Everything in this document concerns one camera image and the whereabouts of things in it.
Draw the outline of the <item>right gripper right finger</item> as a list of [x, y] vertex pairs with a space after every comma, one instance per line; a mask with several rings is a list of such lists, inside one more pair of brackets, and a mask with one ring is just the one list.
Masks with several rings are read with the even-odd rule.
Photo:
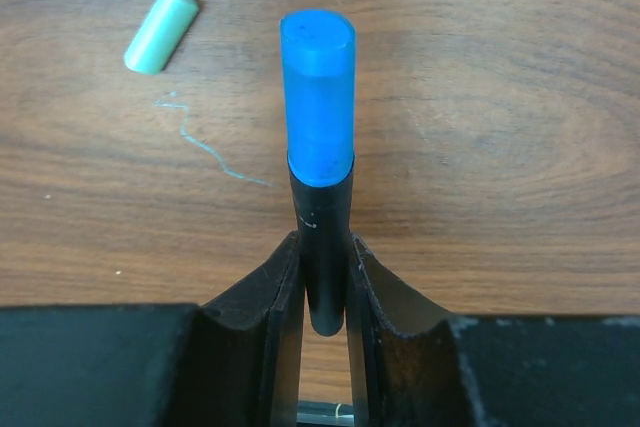
[[454, 314], [355, 239], [346, 322], [359, 426], [635, 426], [635, 315]]

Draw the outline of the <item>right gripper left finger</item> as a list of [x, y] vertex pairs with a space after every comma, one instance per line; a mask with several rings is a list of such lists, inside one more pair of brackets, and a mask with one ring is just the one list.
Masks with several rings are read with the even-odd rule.
[[212, 301], [5, 307], [5, 426], [292, 426], [298, 239]]

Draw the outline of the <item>black marker pen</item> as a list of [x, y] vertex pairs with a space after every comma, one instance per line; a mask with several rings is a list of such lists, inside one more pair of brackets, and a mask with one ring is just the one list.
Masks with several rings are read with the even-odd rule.
[[353, 173], [317, 182], [287, 159], [311, 324], [321, 336], [337, 334], [344, 322], [347, 271], [352, 257], [350, 213]]

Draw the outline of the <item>blue marker cap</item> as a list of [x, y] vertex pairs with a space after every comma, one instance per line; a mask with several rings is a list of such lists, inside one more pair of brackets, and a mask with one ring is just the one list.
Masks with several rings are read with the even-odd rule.
[[301, 10], [280, 21], [288, 165], [311, 187], [329, 187], [354, 162], [357, 35], [339, 13]]

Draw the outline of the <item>light green pen cap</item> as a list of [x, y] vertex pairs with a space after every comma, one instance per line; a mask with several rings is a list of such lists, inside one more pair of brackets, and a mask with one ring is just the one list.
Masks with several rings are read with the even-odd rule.
[[155, 0], [124, 54], [125, 66], [145, 75], [160, 73], [199, 10], [196, 0]]

